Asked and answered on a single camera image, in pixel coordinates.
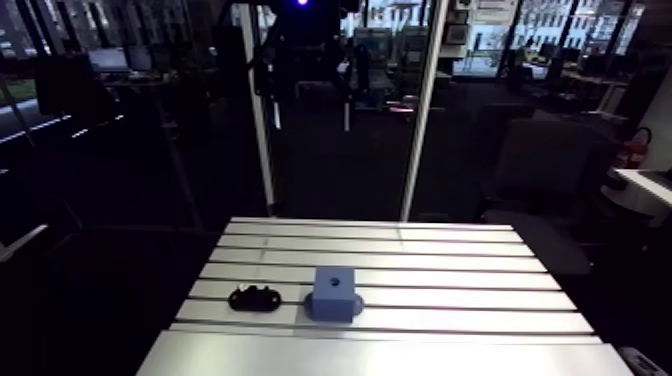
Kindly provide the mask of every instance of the floor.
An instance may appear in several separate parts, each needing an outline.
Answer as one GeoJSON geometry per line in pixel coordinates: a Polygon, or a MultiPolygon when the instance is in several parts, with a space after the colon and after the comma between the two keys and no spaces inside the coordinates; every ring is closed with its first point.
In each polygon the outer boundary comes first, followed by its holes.
{"type": "MultiPolygon", "coordinates": [[[[412,217],[470,222],[480,203],[473,121],[486,103],[522,99],[493,84],[438,85],[443,90],[433,105],[446,111],[429,117],[412,217]]],[[[280,213],[397,220],[413,123],[361,113],[345,133],[341,109],[313,100],[283,106],[283,129],[270,134],[280,213]]],[[[12,195],[3,197],[47,203],[29,212],[11,206],[12,218],[23,213],[27,222],[57,224],[43,243],[0,265],[0,372],[137,370],[230,216],[266,214],[248,111],[235,101],[224,107],[220,121],[205,130],[187,127],[176,138],[203,222],[199,230],[186,212],[165,138],[147,119],[125,119],[77,139],[70,137],[77,124],[62,124],[40,134],[38,141],[48,145],[40,153],[25,145],[0,150],[20,177],[12,195]]],[[[593,255],[599,278],[561,283],[605,340],[640,346],[665,365],[664,341],[672,334],[663,309],[667,260],[659,253],[608,251],[593,255]]]]}

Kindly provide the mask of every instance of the metal frame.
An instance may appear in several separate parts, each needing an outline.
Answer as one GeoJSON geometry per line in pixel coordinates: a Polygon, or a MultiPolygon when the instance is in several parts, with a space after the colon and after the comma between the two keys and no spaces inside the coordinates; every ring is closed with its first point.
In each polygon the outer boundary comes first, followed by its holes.
{"type": "Polygon", "coordinates": [[[567,14],[567,20],[565,20],[565,25],[562,27],[562,33],[560,33],[560,40],[558,40],[558,48],[564,48],[565,41],[569,35],[569,29],[572,28],[574,23],[574,17],[576,17],[576,9],[579,7],[580,0],[574,0],[572,6],[569,8],[569,14],[567,14]]]}
{"type": "Polygon", "coordinates": [[[513,20],[509,26],[509,32],[506,35],[506,42],[504,42],[502,56],[499,58],[499,63],[497,63],[497,74],[495,74],[496,78],[502,77],[502,71],[504,70],[504,66],[506,65],[509,54],[511,53],[511,45],[513,44],[513,38],[516,34],[516,27],[520,21],[520,13],[522,11],[524,1],[525,0],[518,0],[518,3],[516,4],[516,11],[513,14],[513,20]]]}
{"type": "MultiPolygon", "coordinates": [[[[254,29],[252,27],[252,15],[248,4],[238,4],[240,10],[240,21],[243,29],[243,42],[245,44],[245,57],[251,61],[254,56],[254,29]]],[[[250,83],[250,99],[252,101],[252,112],[254,115],[254,128],[257,133],[257,147],[259,149],[259,163],[261,164],[261,177],[264,184],[264,195],[266,196],[266,205],[269,214],[272,213],[272,207],[275,205],[275,193],[273,192],[273,175],[271,163],[269,160],[268,140],[266,137],[266,126],[264,123],[264,107],[261,97],[254,92],[254,72],[248,71],[250,83]]]]}
{"type": "Polygon", "coordinates": [[[401,207],[401,221],[408,222],[415,194],[415,185],[418,177],[418,167],[420,166],[420,156],[427,129],[427,115],[429,113],[430,101],[434,91],[434,80],[436,79],[436,66],[439,60],[441,50],[441,37],[446,23],[446,13],[449,0],[436,0],[435,11],[432,12],[432,24],[429,27],[430,41],[425,60],[424,77],[422,80],[422,89],[420,90],[420,103],[418,106],[418,117],[415,126],[415,135],[413,138],[413,149],[411,151],[411,161],[406,174],[406,187],[404,189],[404,198],[401,207]]]}

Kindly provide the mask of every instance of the desk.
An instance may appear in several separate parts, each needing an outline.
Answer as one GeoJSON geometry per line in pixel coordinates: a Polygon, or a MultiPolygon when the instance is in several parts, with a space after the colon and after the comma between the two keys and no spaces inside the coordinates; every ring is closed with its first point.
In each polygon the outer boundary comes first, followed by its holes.
{"type": "Polygon", "coordinates": [[[511,226],[233,218],[139,375],[418,372],[631,374],[511,226]],[[352,324],[305,316],[317,265],[355,268],[352,324]],[[241,283],[284,303],[233,311],[241,283]]]}
{"type": "Polygon", "coordinates": [[[566,77],[575,81],[580,81],[580,82],[585,82],[593,85],[606,85],[607,86],[607,91],[604,93],[602,96],[602,100],[600,101],[599,106],[594,111],[590,111],[590,113],[600,115],[603,117],[608,117],[608,118],[620,118],[617,115],[613,114],[613,111],[616,110],[616,107],[618,107],[618,102],[620,102],[621,98],[618,97],[616,98],[616,89],[617,88],[626,88],[628,86],[628,82],[625,81],[617,81],[617,80],[609,80],[605,79],[602,77],[595,77],[595,76],[584,76],[578,72],[574,71],[569,71],[566,69],[563,69],[562,71],[562,77],[566,77]],[[612,100],[616,98],[615,104],[610,106],[610,103],[612,100]]]}
{"type": "Polygon", "coordinates": [[[667,187],[656,183],[655,181],[645,177],[639,172],[642,170],[623,170],[617,169],[616,173],[623,177],[625,180],[630,181],[631,183],[641,187],[647,192],[659,198],[662,202],[667,204],[667,206],[672,207],[672,191],[667,189],[667,187]]]}

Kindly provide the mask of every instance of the computer monitor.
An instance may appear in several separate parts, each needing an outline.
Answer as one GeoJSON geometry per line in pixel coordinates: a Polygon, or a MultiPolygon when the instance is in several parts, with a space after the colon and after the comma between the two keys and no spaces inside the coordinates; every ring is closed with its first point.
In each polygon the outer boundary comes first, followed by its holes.
{"type": "Polygon", "coordinates": [[[153,68],[159,72],[168,72],[173,69],[172,59],[170,56],[170,50],[162,45],[153,45],[151,47],[152,51],[152,63],[153,68]]]}
{"type": "Polygon", "coordinates": [[[130,70],[126,54],[121,47],[89,51],[88,56],[94,72],[121,73],[130,70]]]}
{"type": "Polygon", "coordinates": [[[590,55],[583,60],[581,71],[587,75],[600,76],[607,69],[607,57],[604,55],[590,55]]]}
{"type": "Polygon", "coordinates": [[[562,49],[562,61],[568,63],[576,63],[579,61],[579,56],[581,56],[581,50],[579,50],[578,48],[562,49]]]}
{"type": "Polygon", "coordinates": [[[546,59],[552,59],[555,55],[555,45],[552,43],[544,43],[539,49],[539,56],[545,57],[546,59]]]}
{"type": "Polygon", "coordinates": [[[152,55],[147,46],[128,46],[128,65],[136,71],[152,70],[152,55]]]}

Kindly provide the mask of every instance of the wall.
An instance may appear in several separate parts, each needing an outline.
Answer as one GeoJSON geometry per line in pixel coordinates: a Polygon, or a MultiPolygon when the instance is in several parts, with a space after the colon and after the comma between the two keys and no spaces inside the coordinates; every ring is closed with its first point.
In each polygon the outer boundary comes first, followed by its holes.
{"type": "MultiPolygon", "coordinates": [[[[653,133],[649,154],[642,168],[667,170],[672,167],[672,70],[667,72],[656,96],[639,124],[653,133]]],[[[603,190],[613,201],[626,208],[659,218],[670,208],[645,190],[629,184],[622,192],[603,190]]]]}

